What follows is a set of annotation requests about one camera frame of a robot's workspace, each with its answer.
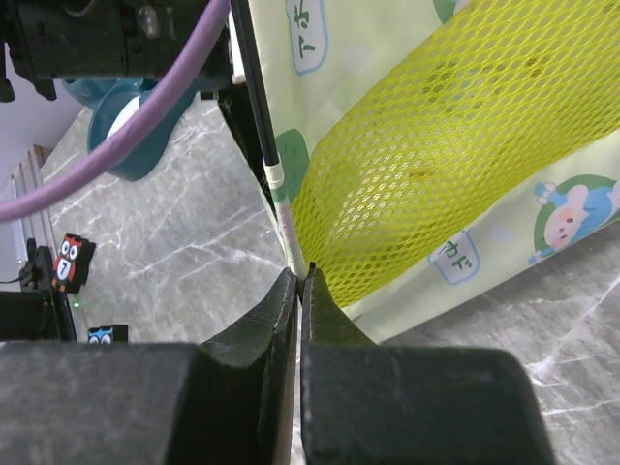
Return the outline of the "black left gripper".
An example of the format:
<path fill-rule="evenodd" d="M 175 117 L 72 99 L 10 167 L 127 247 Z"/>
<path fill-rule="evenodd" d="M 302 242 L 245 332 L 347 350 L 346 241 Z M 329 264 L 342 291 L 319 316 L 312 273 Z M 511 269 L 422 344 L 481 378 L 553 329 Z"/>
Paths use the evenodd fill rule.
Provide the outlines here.
<path fill-rule="evenodd" d="M 4 1 L 8 62 L 48 101 L 55 81 L 161 79 L 189 39 L 206 2 Z"/>

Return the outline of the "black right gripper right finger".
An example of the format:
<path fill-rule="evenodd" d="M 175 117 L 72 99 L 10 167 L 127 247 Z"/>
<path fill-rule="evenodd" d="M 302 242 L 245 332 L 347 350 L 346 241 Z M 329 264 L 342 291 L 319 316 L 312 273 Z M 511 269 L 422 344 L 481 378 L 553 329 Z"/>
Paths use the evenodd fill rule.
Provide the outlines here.
<path fill-rule="evenodd" d="M 551 464 L 529 378 L 511 354 L 380 346 L 311 267 L 302 298 L 301 438 L 310 464 Z"/>

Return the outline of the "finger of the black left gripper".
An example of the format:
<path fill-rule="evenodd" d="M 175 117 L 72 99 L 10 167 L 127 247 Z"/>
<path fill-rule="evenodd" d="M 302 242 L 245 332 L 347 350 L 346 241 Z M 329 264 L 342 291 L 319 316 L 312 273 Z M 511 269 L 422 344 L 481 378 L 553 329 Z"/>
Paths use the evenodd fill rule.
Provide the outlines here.
<path fill-rule="evenodd" d="M 246 86 L 233 86 L 218 93 L 218 106 L 248 167 L 262 189 L 267 189 L 263 154 Z"/>

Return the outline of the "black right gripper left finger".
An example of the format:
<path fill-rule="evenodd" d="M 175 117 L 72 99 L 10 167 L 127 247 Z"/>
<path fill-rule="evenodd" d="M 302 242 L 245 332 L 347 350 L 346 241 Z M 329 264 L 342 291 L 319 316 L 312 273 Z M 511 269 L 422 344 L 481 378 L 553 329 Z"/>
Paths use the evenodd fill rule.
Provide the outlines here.
<path fill-rule="evenodd" d="M 202 344 L 11 342 L 5 464 L 287 464 L 296 280 Z"/>

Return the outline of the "green patterned pet tent fabric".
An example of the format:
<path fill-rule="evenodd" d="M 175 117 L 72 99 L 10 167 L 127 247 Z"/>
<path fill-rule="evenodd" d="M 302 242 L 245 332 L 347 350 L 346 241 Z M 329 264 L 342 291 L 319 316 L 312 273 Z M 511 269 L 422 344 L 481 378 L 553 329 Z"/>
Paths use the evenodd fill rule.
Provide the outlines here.
<path fill-rule="evenodd" d="M 615 1 L 252 1 L 304 258 L 382 342 L 619 217 Z"/>

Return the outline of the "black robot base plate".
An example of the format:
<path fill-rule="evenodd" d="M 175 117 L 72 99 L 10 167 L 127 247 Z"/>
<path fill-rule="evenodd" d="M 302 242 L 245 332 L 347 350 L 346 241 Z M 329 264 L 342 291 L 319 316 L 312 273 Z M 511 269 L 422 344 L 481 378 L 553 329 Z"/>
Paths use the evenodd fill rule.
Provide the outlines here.
<path fill-rule="evenodd" d="M 1 342 L 77 342 L 69 300 L 51 284 L 49 248 L 29 238 L 26 251 L 27 262 L 11 281 L 20 285 L 20 291 L 1 292 Z"/>

